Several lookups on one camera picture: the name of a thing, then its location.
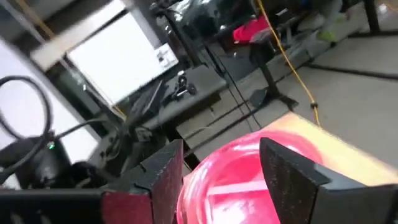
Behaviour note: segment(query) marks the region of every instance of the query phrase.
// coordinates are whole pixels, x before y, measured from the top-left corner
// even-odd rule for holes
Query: black mount
[[[179,101],[186,94],[196,95],[197,89],[193,83],[189,83],[184,71],[180,71],[177,75],[174,91],[163,99],[163,106],[168,105],[172,101]]]
[[[274,100],[280,100],[290,111],[293,111],[293,108],[299,103],[279,91],[266,64],[268,57],[264,53],[263,46],[263,44],[252,44],[251,51],[255,63],[260,68],[264,78],[267,80],[268,87],[261,90],[254,90],[249,101],[255,108],[262,108],[269,105]]]

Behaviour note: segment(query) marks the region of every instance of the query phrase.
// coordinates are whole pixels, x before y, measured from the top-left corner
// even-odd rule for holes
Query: red bag
[[[254,34],[266,28],[268,28],[268,23],[264,16],[260,16],[260,18],[253,19],[247,24],[234,30],[233,37],[235,42],[238,42],[239,44],[248,44]]]

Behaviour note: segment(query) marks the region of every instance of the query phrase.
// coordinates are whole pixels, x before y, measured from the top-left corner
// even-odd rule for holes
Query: computer monitor
[[[134,10],[123,12],[67,53],[110,106],[178,64],[170,46],[142,25],[145,21]]]

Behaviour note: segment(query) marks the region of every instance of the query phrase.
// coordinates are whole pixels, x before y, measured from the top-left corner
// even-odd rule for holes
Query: orange wooden surface
[[[265,129],[283,130],[303,136],[318,148],[324,166],[360,183],[369,186],[398,183],[398,172],[393,167],[345,143],[299,115],[288,113]]]

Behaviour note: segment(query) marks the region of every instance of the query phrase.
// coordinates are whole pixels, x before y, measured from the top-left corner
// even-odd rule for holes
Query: yellow wire
[[[314,98],[313,98],[313,96],[312,96],[310,90],[309,90],[309,89],[307,88],[307,86],[304,84],[303,80],[300,78],[300,75],[297,73],[296,69],[294,69],[294,66],[292,65],[292,62],[290,62],[289,58],[286,56],[285,50],[284,50],[284,48],[282,47],[282,44],[281,44],[281,42],[280,42],[280,40],[279,40],[279,38],[278,38],[278,35],[276,34],[274,28],[271,26],[271,23],[269,22],[269,19],[268,19],[268,16],[267,16],[266,11],[265,11],[265,9],[264,9],[264,6],[263,6],[263,4],[262,4],[262,1],[261,1],[261,0],[257,0],[257,2],[258,2],[258,5],[259,5],[259,7],[260,7],[261,13],[262,13],[262,15],[264,16],[266,22],[268,23],[269,28],[271,29],[271,32],[272,32],[272,34],[274,35],[275,40],[276,40],[276,42],[277,42],[277,45],[278,45],[280,51],[282,52],[282,55],[284,56],[284,58],[285,58],[287,64],[289,65],[290,69],[292,69],[292,72],[293,72],[294,75],[297,77],[298,82],[301,84],[301,86],[303,87],[303,89],[304,89],[305,92],[307,93],[308,97],[309,97],[310,100],[311,100],[311,104],[312,104],[312,105],[315,105],[317,102],[314,100]],[[317,108],[316,106],[313,107],[313,113],[314,113],[315,121],[317,122],[317,125],[320,127],[320,126],[321,126],[321,122],[320,122],[320,120],[319,120],[318,108]]]
[[[16,0],[16,3],[18,3],[18,5],[22,8],[24,13],[27,14],[30,17],[30,19],[32,19],[33,22],[37,24],[50,39],[55,38],[54,32],[52,32],[52,30],[43,22],[43,20],[37,15],[37,13],[25,2],[25,0]],[[122,110],[118,106],[114,106],[114,109],[118,111],[124,119],[127,118],[127,116],[122,112]]]

